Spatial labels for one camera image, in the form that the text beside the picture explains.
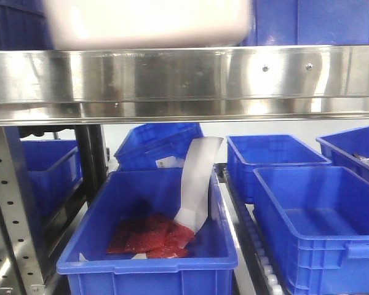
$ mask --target blue plastic crate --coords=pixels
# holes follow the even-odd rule
[[[369,294],[369,184],[343,167],[255,174],[255,218],[289,292]]]
[[[336,166],[351,169],[369,182],[369,166],[356,159],[353,153],[369,158],[369,126],[321,136],[316,139],[323,155]]]
[[[0,50],[52,48],[42,0],[0,0]]]
[[[237,254],[216,176],[209,188],[209,217],[186,249],[172,259],[129,259],[105,254],[124,218],[160,212],[173,218],[180,207],[180,168],[117,171],[93,201],[57,263],[72,295],[229,295]],[[79,262],[79,253],[86,260]]]
[[[369,0],[254,0],[241,45],[369,44]]]
[[[82,178],[75,140],[22,141],[34,198],[40,214],[52,214]]]
[[[175,158],[184,161],[191,141],[199,137],[198,123],[144,124],[131,129],[114,156],[122,171],[170,168]]]
[[[330,160],[292,135],[227,136],[227,143],[227,170],[245,203],[253,203],[255,168],[331,165]]]

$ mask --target metal rail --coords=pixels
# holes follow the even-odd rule
[[[0,125],[369,117],[369,45],[0,52]]]

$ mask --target red packaged food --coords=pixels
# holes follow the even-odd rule
[[[183,258],[188,255],[184,247],[194,239],[191,229],[162,214],[154,214],[122,221],[106,253],[146,253],[148,258]]]

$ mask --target crate rim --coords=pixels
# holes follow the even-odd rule
[[[318,156],[319,158],[321,158],[323,160],[323,162],[300,162],[300,163],[271,163],[271,162],[263,162],[263,163],[248,163],[245,161],[245,159],[243,158],[242,154],[239,152],[238,148],[236,148],[236,145],[232,142],[233,137],[267,137],[267,136],[287,136],[287,137],[291,137],[292,139],[298,141],[299,143],[301,143],[304,147],[306,147],[307,149],[309,149],[314,155]],[[324,155],[318,153],[315,149],[311,148],[310,146],[308,146],[306,143],[304,143],[303,141],[301,141],[299,138],[297,138],[296,136],[289,134],[289,133],[271,133],[271,134],[252,134],[252,135],[228,135],[226,136],[227,138],[227,142],[229,143],[229,145],[232,147],[232,149],[235,152],[235,155],[238,156],[240,162],[243,165],[246,166],[259,166],[259,165],[275,165],[275,164],[279,164],[279,166],[292,166],[293,164],[296,164],[297,166],[305,166],[305,165],[309,165],[312,163],[319,163],[321,165],[331,165],[332,161],[330,159],[328,159],[327,157],[325,157]]]
[[[268,197],[271,199],[272,203],[276,207],[277,211],[279,212],[280,217],[283,218],[286,225],[288,226],[289,231],[292,235],[294,235],[296,238],[300,240],[333,240],[333,241],[345,241],[345,240],[369,240],[369,235],[303,235],[300,234],[295,226],[292,224],[290,218],[288,218],[287,214],[285,214],[284,210],[280,206],[279,202],[275,198],[275,195],[272,193],[269,186],[265,183],[262,176],[259,174],[259,171],[263,170],[308,170],[308,169],[334,169],[334,170],[344,170],[354,177],[356,177],[359,181],[365,183],[367,186],[369,186],[369,183],[364,180],[363,178],[356,175],[353,171],[346,167],[341,166],[326,166],[326,167],[263,167],[263,168],[256,168],[254,169],[254,174],[257,177],[257,180],[261,183],[262,187],[265,189],[266,193],[268,194]]]
[[[44,143],[46,143],[46,142],[63,142],[63,141],[77,143],[76,140],[22,140],[22,142],[33,142],[33,143],[35,143],[35,142],[44,142]],[[39,170],[30,170],[29,172],[30,173],[35,173],[35,174],[37,174],[37,173],[38,174],[48,173],[48,172],[52,171],[53,169],[56,169],[61,163],[63,163],[65,160],[67,160],[69,156],[77,153],[77,151],[78,151],[78,146],[75,146],[71,150],[69,150],[65,155],[63,155],[59,159],[59,161],[55,162],[48,169],[41,170],[41,171],[39,171]]]
[[[190,130],[190,129],[194,129],[194,128],[199,127],[199,125],[197,126],[197,125],[196,125],[197,123],[194,123],[194,122],[186,122],[186,123],[188,123],[188,124],[195,124],[195,125],[193,125],[193,126],[191,126],[191,127],[189,127],[189,128],[183,129],[181,132],[174,133],[174,134],[172,134],[172,135],[170,135],[170,136],[167,136],[167,137],[161,138],[161,139],[159,139],[159,140],[153,141],[153,143],[154,143],[154,144],[158,144],[158,143],[160,143],[161,141],[167,140],[168,138],[171,138],[171,137],[173,137],[173,136],[177,136],[177,134],[179,134],[179,133],[187,132],[187,131],[188,131],[188,130]],[[169,122],[169,123],[146,123],[146,124],[174,124],[174,123]],[[122,142],[122,143],[121,143],[121,145],[118,147],[118,149],[116,150],[115,154],[113,155],[115,158],[117,158],[117,157],[121,157],[121,156],[123,156],[123,155],[129,154],[129,153],[134,152],[134,151],[138,151],[138,150],[140,150],[140,149],[143,149],[145,146],[147,146],[147,145],[151,144],[151,143],[148,143],[148,144],[143,145],[143,146],[138,146],[138,147],[135,147],[135,148],[133,148],[133,149],[131,149],[131,150],[127,151],[127,152],[119,152],[119,151],[122,149],[123,145],[124,145],[124,144],[126,143],[126,141],[128,140],[128,138],[130,137],[131,133],[132,133],[135,129],[137,129],[138,127],[144,126],[144,125],[146,125],[146,124],[141,124],[140,126],[136,126],[136,127],[133,127],[133,128],[131,128],[131,129],[130,129],[130,131],[128,132],[128,134],[127,134],[127,135],[126,135],[126,137],[124,138],[123,142]]]
[[[169,170],[181,171],[182,168],[166,168],[160,170],[146,170],[146,171],[114,171],[111,172],[100,189],[95,200],[87,210],[87,213],[79,223],[75,233],[71,239],[78,239],[82,234],[83,227],[87,224],[91,218],[92,213],[96,210],[98,201],[103,197],[103,193],[109,183],[109,180],[116,174],[123,173],[166,173]],[[218,184],[217,176],[212,173],[210,185],[220,187]],[[219,203],[223,204],[222,196],[220,194]],[[71,241],[67,244],[66,248],[62,252],[59,260],[57,261],[56,267],[57,272],[62,275],[73,275],[73,274],[85,274],[85,273],[115,273],[119,274],[131,274],[131,273],[175,273],[182,270],[227,270],[234,269],[238,265],[237,253],[234,244],[234,240],[231,237],[231,230],[229,228],[228,219],[225,216],[222,219],[224,240],[227,245],[227,256],[222,258],[160,258],[160,259],[124,259],[124,260],[111,260],[111,261],[86,261],[86,262],[68,262],[66,261],[71,254],[75,244]],[[205,261],[210,261],[207,266],[204,266]]]
[[[366,165],[365,163],[363,163],[361,160],[355,158],[353,155],[350,155],[348,152],[346,152],[345,150],[335,146],[334,144],[331,144],[330,142],[328,142],[326,140],[326,138],[330,137],[330,136],[337,136],[337,135],[342,135],[345,133],[350,133],[350,132],[354,132],[357,130],[363,130],[369,128],[368,126],[364,126],[364,127],[356,127],[356,128],[352,128],[352,129],[348,129],[345,131],[341,131],[341,132],[335,132],[335,133],[331,133],[328,135],[323,135],[323,136],[318,136],[315,140],[320,144],[320,145],[325,145],[328,146],[329,148],[333,149],[334,151],[339,151],[342,155],[344,155],[345,157],[349,158],[350,160],[354,161],[356,164],[360,165],[363,168],[366,168],[369,170],[369,165]]]

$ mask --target white wall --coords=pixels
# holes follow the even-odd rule
[[[123,139],[133,127],[139,124],[112,124],[104,125],[106,146],[111,150],[110,167],[116,165],[113,154],[116,152]],[[291,120],[291,121],[265,121],[265,122],[219,122],[201,123],[205,136],[245,135],[245,134],[271,134],[290,133],[295,135],[310,147],[320,151],[319,144],[315,138],[329,133],[369,125],[369,119],[356,120]],[[61,139],[74,138],[72,130],[64,130],[59,133]],[[53,138],[51,133],[44,138]],[[226,162],[227,144],[224,140],[220,148],[217,162]]]

